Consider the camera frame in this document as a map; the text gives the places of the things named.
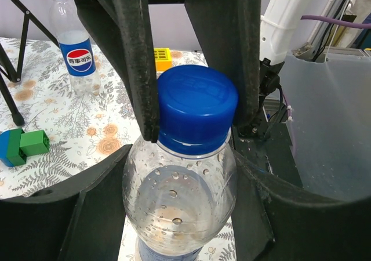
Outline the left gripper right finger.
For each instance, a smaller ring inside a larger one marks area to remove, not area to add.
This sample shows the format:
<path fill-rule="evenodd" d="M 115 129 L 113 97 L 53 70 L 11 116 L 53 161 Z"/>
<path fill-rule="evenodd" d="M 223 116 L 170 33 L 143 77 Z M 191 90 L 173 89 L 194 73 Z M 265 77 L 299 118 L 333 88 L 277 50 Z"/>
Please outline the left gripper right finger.
<path fill-rule="evenodd" d="M 234 157 L 237 260 L 370 260 L 370 198 L 313 194 Z"/>

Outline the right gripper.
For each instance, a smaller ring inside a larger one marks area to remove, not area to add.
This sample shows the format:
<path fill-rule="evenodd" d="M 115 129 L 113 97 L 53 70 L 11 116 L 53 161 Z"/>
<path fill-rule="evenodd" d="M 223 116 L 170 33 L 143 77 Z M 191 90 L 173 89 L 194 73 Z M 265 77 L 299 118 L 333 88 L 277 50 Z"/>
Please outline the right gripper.
<path fill-rule="evenodd" d="M 78 17 L 123 81 L 144 140 L 159 134 L 159 104 L 148 5 L 185 4 L 209 67 L 236 86 L 234 125 L 259 107 L 261 0 L 74 0 Z"/>

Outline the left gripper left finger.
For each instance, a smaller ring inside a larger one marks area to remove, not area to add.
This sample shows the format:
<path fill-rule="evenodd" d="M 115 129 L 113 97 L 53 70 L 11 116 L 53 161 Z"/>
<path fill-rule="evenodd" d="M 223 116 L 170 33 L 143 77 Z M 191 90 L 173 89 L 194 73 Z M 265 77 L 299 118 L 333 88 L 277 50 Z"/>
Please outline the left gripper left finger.
<path fill-rule="evenodd" d="M 29 197 L 1 200 L 1 260 L 118 260 L 130 148 Z"/>

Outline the Pepsi plastic bottle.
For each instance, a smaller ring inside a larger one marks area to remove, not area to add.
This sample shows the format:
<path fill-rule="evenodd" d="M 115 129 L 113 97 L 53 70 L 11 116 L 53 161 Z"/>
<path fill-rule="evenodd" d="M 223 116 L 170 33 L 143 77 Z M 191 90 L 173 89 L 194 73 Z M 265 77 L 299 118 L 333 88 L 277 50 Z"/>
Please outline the Pepsi plastic bottle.
<path fill-rule="evenodd" d="M 97 71 L 90 35 L 82 25 L 73 0 L 53 0 L 50 25 L 58 41 L 72 89 L 78 95 L 97 95 L 100 75 Z"/>

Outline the blue label bottle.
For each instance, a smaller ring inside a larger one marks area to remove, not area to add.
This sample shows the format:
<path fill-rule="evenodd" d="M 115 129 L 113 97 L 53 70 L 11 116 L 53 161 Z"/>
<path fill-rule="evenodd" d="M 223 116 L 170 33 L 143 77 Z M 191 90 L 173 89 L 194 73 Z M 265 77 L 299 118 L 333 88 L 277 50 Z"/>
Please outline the blue label bottle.
<path fill-rule="evenodd" d="M 210 153 L 184 155 L 140 137 L 123 169 L 122 194 L 140 260 L 195 260 L 234 209 L 234 153 L 228 140 Z"/>

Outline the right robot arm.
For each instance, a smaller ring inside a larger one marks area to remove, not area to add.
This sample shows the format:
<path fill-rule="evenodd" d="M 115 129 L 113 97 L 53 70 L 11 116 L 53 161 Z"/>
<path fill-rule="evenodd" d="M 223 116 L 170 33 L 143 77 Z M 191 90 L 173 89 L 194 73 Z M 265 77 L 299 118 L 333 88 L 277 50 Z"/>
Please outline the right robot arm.
<path fill-rule="evenodd" d="M 207 63 L 236 85 L 234 125 L 256 117 L 264 74 L 277 71 L 312 0 L 74 0 L 78 17 L 128 92 L 143 138 L 159 136 L 159 105 L 149 7 L 185 6 Z"/>

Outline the blue bottle cap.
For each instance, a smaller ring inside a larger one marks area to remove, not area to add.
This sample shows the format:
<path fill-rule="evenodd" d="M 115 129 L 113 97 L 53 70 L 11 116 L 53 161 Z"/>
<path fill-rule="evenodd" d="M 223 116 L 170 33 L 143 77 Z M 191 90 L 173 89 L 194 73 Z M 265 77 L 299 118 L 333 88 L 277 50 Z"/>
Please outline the blue bottle cap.
<path fill-rule="evenodd" d="M 226 75 L 182 65 L 157 79 L 161 145 L 183 155 L 205 155 L 227 140 L 238 92 Z"/>

